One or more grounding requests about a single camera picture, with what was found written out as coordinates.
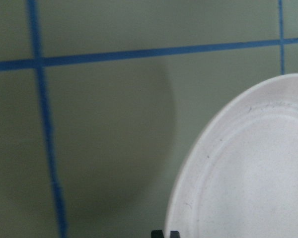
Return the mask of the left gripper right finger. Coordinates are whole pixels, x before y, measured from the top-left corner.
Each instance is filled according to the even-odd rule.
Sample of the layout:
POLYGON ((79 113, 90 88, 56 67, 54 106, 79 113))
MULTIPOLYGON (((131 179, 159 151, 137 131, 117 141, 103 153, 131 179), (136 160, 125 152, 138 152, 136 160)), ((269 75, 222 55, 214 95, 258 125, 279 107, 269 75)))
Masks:
POLYGON ((180 232, 179 231, 170 231, 170 238, 180 238, 180 232))

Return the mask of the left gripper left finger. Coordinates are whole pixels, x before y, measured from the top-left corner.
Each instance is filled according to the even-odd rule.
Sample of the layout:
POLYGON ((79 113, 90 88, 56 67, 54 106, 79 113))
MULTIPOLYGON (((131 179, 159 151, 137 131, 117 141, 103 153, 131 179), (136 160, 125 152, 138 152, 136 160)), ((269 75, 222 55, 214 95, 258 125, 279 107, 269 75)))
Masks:
POLYGON ((153 230, 150 233, 151 238, 163 238, 163 230, 153 230))

